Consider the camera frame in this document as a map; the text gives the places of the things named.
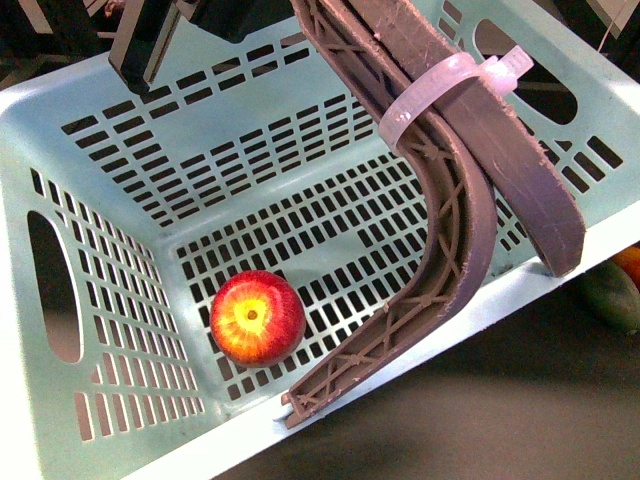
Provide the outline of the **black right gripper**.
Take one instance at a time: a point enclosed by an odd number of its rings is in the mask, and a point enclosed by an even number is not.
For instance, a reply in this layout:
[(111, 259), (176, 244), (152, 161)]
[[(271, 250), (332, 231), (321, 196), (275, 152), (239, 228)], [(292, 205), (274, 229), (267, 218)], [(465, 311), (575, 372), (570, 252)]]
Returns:
[(132, 93), (150, 90), (179, 18), (174, 1), (125, 2), (108, 59)]

